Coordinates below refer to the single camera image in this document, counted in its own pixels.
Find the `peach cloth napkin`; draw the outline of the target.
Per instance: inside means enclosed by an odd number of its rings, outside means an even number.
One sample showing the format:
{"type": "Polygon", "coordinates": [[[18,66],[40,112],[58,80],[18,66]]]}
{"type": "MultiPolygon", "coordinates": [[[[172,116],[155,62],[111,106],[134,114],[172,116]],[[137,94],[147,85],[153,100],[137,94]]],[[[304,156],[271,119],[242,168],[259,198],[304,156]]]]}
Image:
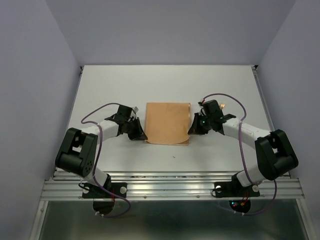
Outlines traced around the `peach cloth napkin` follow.
{"type": "Polygon", "coordinates": [[[148,102],[145,114],[146,142],[154,145],[187,146],[191,104],[148,102]]]}

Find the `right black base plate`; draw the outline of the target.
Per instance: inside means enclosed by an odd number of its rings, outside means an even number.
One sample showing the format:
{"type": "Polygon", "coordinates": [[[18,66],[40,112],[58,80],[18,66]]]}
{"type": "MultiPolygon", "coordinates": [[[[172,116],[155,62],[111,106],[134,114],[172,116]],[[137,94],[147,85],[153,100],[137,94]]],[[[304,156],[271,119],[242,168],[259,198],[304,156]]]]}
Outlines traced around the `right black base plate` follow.
{"type": "Polygon", "coordinates": [[[213,183],[211,195],[215,198],[242,198],[259,197],[260,191],[254,190],[253,186],[243,187],[240,183],[232,181],[218,181],[213,183]]]}

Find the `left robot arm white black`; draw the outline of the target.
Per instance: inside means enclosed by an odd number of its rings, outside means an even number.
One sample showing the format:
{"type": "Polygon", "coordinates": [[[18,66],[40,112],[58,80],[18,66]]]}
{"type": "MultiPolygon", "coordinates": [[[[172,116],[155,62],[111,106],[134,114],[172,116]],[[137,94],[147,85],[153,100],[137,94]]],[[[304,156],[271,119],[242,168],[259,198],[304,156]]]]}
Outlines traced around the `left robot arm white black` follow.
{"type": "Polygon", "coordinates": [[[147,140],[137,112],[137,107],[112,102],[88,113],[80,123],[92,126],[83,129],[71,127],[66,131],[55,158],[55,166],[93,185],[95,193],[100,197],[108,196],[111,193],[111,177],[98,168],[103,142],[124,134],[131,141],[147,140]],[[116,113],[101,122],[88,119],[112,105],[118,106],[116,113]]]}

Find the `aluminium rail frame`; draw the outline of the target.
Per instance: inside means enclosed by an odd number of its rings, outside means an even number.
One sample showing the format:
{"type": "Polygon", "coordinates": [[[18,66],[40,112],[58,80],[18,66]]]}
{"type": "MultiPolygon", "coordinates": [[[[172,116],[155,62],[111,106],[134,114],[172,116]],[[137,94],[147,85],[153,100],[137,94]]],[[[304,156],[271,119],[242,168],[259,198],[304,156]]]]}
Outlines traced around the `aluminium rail frame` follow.
{"type": "MultiPolygon", "coordinates": [[[[199,111],[203,96],[226,104],[225,113],[272,131],[270,115],[252,65],[85,65],[69,126],[109,103],[189,102],[199,111]]],[[[91,117],[112,115],[110,105],[91,117]]],[[[126,184],[111,217],[93,211],[107,198],[89,199],[78,176],[58,169],[43,185],[32,240],[315,240],[317,235],[300,181],[287,172],[264,180],[249,197],[248,214],[233,211],[229,199],[211,195],[215,182],[228,182],[243,166],[238,140],[211,131],[191,136],[188,146],[130,141],[121,135],[103,143],[99,167],[113,184],[126,184]]]]}

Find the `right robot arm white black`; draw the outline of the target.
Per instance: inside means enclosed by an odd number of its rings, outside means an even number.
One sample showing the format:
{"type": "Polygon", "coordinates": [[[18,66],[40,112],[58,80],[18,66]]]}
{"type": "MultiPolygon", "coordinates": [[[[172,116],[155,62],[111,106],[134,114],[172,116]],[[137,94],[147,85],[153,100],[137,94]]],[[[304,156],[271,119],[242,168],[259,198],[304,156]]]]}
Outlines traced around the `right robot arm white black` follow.
{"type": "Polygon", "coordinates": [[[299,165],[283,130],[270,131],[246,124],[233,114],[224,114],[216,100],[203,100],[198,104],[200,111],[194,114],[189,135],[205,135],[212,130],[238,140],[243,170],[230,182],[233,194],[242,195],[248,186],[273,181],[299,165]],[[256,164],[251,167],[246,167],[243,144],[255,150],[256,164]]]}

